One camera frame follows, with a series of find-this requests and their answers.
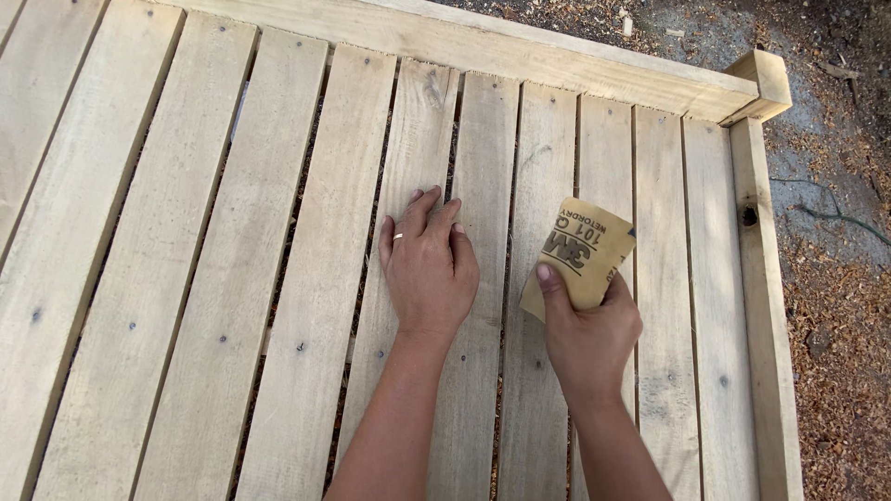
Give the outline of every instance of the green wire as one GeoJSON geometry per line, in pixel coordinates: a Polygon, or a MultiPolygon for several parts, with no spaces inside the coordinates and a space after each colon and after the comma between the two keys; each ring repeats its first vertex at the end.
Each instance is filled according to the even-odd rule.
{"type": "Polygon", "coordinates": [[[854,223],[855,225],[858,225],[859,227],[865,229],[866,231],[876,235],[879,238],[879,240],[881,240],[882,243],[884,243],[885,245],[891,245],[891,240],[888,240],[888,238],[886,236],[884,236],[876,228],[874,228],[870,225],[867,225],[866,223],[864,223],[862,221],[858,221],[857,219],[850,218],[849,216],[845,216],[844,214],[842,214],[841,209],[838,207],[838,201],[836,201],[835,194],[832,192],[832,190],[828,186],[824,186],[819,183],[815,183],[814,181],[810,181],[808,179],[780,179],[778,177],[771,177],[770,180],[771,181],[780,181],[781,183],[808,183],[809,185],[819,186],[820,188],[822,188],[830,193],[830,197],[832,197],[832,205],[835,206],[835,210],[836,210],[835,214],[824,214],[822,212],[817,212],[816,210],[813,210],[813,209],[805,206],[804,204],[797,205],[797,207],[800,208],[801,210],[803,210],[804,212],[807,212],[814,218],[841,219],[841,220],[847,221],[849,223],[854,223]]]}

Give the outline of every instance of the forearm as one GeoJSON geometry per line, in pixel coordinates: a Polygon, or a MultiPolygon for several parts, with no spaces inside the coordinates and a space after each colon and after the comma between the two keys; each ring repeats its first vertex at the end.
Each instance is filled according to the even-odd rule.
{"type": "Polygon", "coordinates": [[[437,386],[448,347],[396,336],[326,499],[423,499],[437,386]]]}
{"type": "Polygon", "coordinates": [[[621,398],[570,405],[591,499],[670,500],[621,398]]]}

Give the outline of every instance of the hand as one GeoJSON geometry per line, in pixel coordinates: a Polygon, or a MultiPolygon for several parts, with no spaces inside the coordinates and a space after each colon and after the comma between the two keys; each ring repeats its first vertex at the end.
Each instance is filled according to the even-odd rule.
{"type": "Polygon", "coordinates": [[[427,222],[441,192],[439,186],[414,190],[399,224],[384,218],[379,249],[397,337],[432,342],[445,354],[477,297],[479,266],[463,226],[454,223],[461,200],[449,201],[427,222]],[[402,237],[393,240],[394,234],[402,237]]]}
{"type": "Polygon", "coordinates": [[[601,305],[579,313],[556,270],[538,265],[535,274],[544,294],[548,356],[570,410],[621,406],[625,363],[643,329],[625,279],[616,274],[601,305]]]}

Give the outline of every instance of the wooden post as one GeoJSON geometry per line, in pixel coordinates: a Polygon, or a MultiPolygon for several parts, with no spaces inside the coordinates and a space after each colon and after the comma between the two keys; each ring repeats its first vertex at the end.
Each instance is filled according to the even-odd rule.
{"type": "Polygon", "coordinates": [[[792,106],[786,63],[776,54],[754,49],[727,67],[724,73],[752,80],[758,84],[759,94],[753,102],[722,120],[721,125],[724,127],[746,117],[764,122],[792,106]]]}
{"type": "Polygon", "coordinates": [[[761,122],[731,127],[761,498],[804,499],[780,254],[761,122]]]}

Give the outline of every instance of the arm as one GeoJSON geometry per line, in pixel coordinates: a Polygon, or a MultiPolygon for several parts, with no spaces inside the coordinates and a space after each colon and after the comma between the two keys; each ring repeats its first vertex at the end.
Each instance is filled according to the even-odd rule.
{"type": "Polygon", "coordinates": [[[578,430],[591,499],[670,500],[671,495],[622,405],[625,362],[643,324],[616,274],[599,308],[573,310],[560,274],[535,269],[544,294],[546,345],[578,430]]]}
{"type": "Polygon", "coordinates": [[[477,294],[479,268],[452,200],[415,190],[399,224],[380,230],[380,265],[399,329],[383,374],[325,497],[423,499],[439,375],[477,294]],[[394,235],[402,234],[394,240],[394,235]]]}

